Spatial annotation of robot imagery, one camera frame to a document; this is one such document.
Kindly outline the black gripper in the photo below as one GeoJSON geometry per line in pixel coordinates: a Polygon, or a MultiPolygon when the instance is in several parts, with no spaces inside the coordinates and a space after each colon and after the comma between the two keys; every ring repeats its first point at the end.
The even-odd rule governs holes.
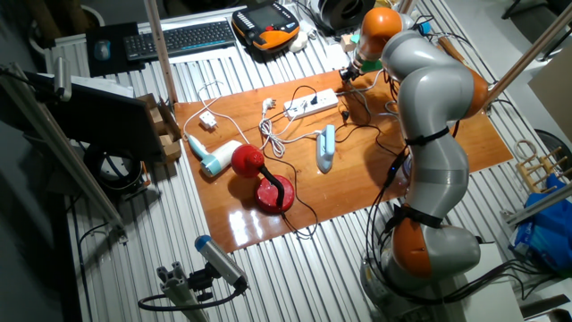
{"type": "Polygon", "coordinates": [[[339,75],[346,84],[350,84],[361,75],[361,71],[354,65],[350,65],[347,68],[340,69],[339,75]]]}

